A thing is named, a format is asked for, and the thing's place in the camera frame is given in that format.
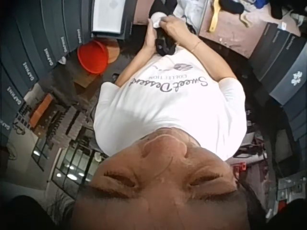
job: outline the wooden surface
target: wooden surface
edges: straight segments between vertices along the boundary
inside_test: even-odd
[[[147,24],[150,7],[154,0],[138,0],[134,16],[135,24]],[[286,30],[300,36],[295,21],[286,15],[282,20],[271,17],[271,9],[266,5],[260,10],[247,13],[247,19],[252,22],[252,27],[247,28],[239,20],[239,15],[221,11],[218,17],[217,27],[214,33],[209,33],[209,27],[213,16],[213,0],[208,0],[205,16],[202,22],[200,36],[222,44],[233,51],[249,58],[258,43],[267,22],[286,23]]]

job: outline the eye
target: eye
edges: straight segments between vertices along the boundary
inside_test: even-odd
[[[130,187],[130,188],[133,188],[136,185],[130,178],[123,176],[123,175],[115,174],[113,172],[106,172],[104,174],[104,176],[112,178],[112,179],[114,179],[114,180],[120,182],[121,184],[123,184],[127,187]]]
[[[201,176],[199,178],[197,178],[196,180],[194,180],[192,183],[190,183],[191,186],[197,186],[209,181],[213,181],[217,178],[222,177],[220,174],[211,174],[211,175],[205,175],[205,176]]]

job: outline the red object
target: red object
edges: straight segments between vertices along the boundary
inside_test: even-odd
[[[278,210],[277,210],[277,212],[280,212],[286,206],[287,206],[287,201],[286,200],[279,201],[278,202]]]
[[[78,48],[78,59],[88,72],[101,74],[107,68],[109,53],[104,44],[94,40]]]
[[[246,171],[246,163],[242,162],[240,163],[241,171]]]

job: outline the pile of clothes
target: pile of clothes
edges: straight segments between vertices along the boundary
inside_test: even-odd
[[[283,8],[291,13],[307,16],[306,0],[269,0],[273,18],[283,18]]]

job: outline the white paper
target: white paper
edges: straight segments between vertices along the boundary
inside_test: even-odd
[[[126,0],[95,0],[93,31],[120,34]]]

